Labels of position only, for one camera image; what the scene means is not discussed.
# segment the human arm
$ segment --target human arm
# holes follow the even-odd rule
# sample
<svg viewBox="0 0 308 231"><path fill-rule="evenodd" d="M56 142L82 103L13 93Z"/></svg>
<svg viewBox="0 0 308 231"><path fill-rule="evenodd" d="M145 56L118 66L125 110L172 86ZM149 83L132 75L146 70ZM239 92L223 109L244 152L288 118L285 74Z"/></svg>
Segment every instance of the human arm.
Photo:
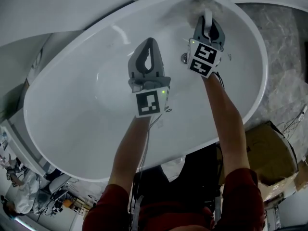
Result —
<svg viewBox="0 0 308 231"><path fill-rule="evenodd" d="M264 206L257 175L249 168L242 118L214 75L204 79L223 155L225 186L216 230L263 229Z"/></svg>
<svg viewBox="0 0 308 231"><path fill-rule="evenodd" d="M144 149L150 117L134 118L115 154L108 185L87 214L82 230L121 231L128 223L128 197Z"/></svg>
<svg viewBox="0 0 308 231"><path fill-rule="evenodd" d="M250 168L241 115L213 74L202 79L219 137L225 177L238 168Z"/></svg>
<svg viewBox="0 0 308 231"><path fill-rule="evenodd" d="M115 154L109 184L130 193L131 185L144 149L151 117L134 118Z"/></svg>

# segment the red sleeve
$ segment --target red sleeve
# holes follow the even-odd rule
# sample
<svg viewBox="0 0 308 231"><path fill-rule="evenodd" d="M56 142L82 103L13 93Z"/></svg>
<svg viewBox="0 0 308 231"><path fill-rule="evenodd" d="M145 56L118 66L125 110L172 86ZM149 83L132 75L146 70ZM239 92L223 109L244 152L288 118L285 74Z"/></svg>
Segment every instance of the red sleeve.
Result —
<svg viewBox="0 0 308 231"><path fill-rule="evenodd" d="M247 168L226 177L221 219L215 230L263 230L264 205L257 184L257 174Z"/></svg>
<svg viewBox="0 0 308 231"><path fill-rule="evenodd" d="M83 231L122 231L128 223L128 193L118 185L108 185L97 205L87 214Z"/></svg>

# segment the cable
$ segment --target cable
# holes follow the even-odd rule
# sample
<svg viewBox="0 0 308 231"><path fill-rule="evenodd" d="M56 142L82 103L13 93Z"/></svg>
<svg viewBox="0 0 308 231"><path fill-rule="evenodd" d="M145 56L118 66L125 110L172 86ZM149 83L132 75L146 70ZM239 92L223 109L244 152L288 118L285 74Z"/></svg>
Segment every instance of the cable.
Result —
<svg viewBox="0 0 308 231"><path fill-rule="evenodd" d="M169 106L166 107L166 112L169 113L171 112L172 109L169 108ZM148 134L147 134L147 142L146 142L146 145L145 145L145 149L144 149L144 153L143 153L143 156L142 156L142 160L141 160L141 163L140 163L140 167L139 167L139 170L138 170L138 173L140 174L140 177L139 177L139 182L138 182L138 186L137 186L137 191L136 191L136 197L138 196L138 191L139 191L139 184L140 184L140 181L141 181L141 178L142 178L142 173L143 173L143 167L144 167L144 163L145 163L145 159L146 159L146 155L147 155L147 152L148 152L148 148L149 148L149 139L150 139L150 129L152 128L152 126L159 120L159 118L162 116L163 114L161 114L155 121L153 122L150 122L150 125L149 125L149 128L148 128ZM132 211L132 199L133 199L133 193L131 194L131 201L130 201L130 208L129 208L129 211L130 211L130 228L129 230L132 229L132 226L131 226L131 221L132 221L132 216L131 216L131 211Z"/></svg>
<svg viewBox="0 0 308 231"><path fill-rule="evenodd" d="M225 89L225 85L223 84L223 81L222 81L222 78L221 78L219 72L212 72L212 73L216 75L216 77L218 78L221 86L223 87L223 89Z"/></svg>
<svg viewBox="0 0 308 231"><path fill-rule="evenodd" d="M296 129L298 128L299 122L295 123L294 125L295 125L294 128L293 128L292 130L289 130L288 138L287 138L288 140L291 139L292 136L295 134L295 131L296 131Z"/></svg>
<svg viewBox="0 0 308 231"><path fill-rule="evenodd" d="M18 176L18 178L21 177L22 175L25 175L25 173L23 173L23 174L21 174L20 176Z"/></svg>
<svg viewBox="0 0 308 231"><path fill-rule="evenodd" d="M298 117L299 117L299 116L295 117L294 120L293 120L288 126L286 126L286 124L285 124L286 128L283 130L282 133L284 133L284 132L293 124L293 122L295 122L295 120L296 120Z"/></svg>
<svg viewBox="0 0 308 231"><path fill-rule="evenodd" d="M217 148L220 150L220 153L221 153L221 164L220 164L219 172L218 172L218 175L217 175L217 178L218 178L218 183L217 183L217 185L219 185L219 179L220 179L221 172L222 172L222 167L223 167L223 157L222 157L222 150L221 150L220 145L217 144L216 146L217 146Z"/></svg>
<svg viewBox="0 0 308 231"><path fill-rule="evenodd" d="M46 205L46 207L40 212L39 216L38 216L38 220L40 218L40 215L42 215L42 213L45 211L45 209L48 207L48 205L52 202L52 199L49 201L49 203Z"/></svg>
<svg viewBox="0 0 308 231"><path fill-rule="evenodd" d="M38 189L39 189L39 191L40 191L40 176L38 176L38 179L39 179L39 180L38 180L38 184L39 184L39 185L38 185Z"/></svg>

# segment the marble wall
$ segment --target marble wall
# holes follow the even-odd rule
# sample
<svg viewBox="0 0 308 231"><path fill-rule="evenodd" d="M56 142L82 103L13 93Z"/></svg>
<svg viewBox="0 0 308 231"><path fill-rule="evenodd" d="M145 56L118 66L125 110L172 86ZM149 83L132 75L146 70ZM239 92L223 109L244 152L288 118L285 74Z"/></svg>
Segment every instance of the marble wall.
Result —
<svg viewBox="0 0 308 231"><path fill-rule="evenodd" d="M269 78L261 104L245 128L271 120L280 130L308 103L305 41L308 13L267 4L239 5L257 25L267 48ZM298 161L308 148L308 114L289 135Z"/></svg>

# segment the white bathtub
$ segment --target white bathtub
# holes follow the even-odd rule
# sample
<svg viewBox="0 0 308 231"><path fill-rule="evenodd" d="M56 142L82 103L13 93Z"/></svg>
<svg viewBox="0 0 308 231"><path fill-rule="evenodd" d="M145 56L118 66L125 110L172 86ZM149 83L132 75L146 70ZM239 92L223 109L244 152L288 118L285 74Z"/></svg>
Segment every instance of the white bathtub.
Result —
<svg viewBox="0 0 308 231"><path fill-rule="evenodd" d="M41 154L62 172L104 181L135 115L128 60L148 37L158 42L168 104L151 129L145 166L151 167L218 141L201 77L180 57L193 28L185 8L191 0L140 0L92 26L60 52L30 86L25 122ZM267 81L263 39L251 19L228 0L216 18L226 35L218 71L226 92L246 122L257 109Z"/></svg>

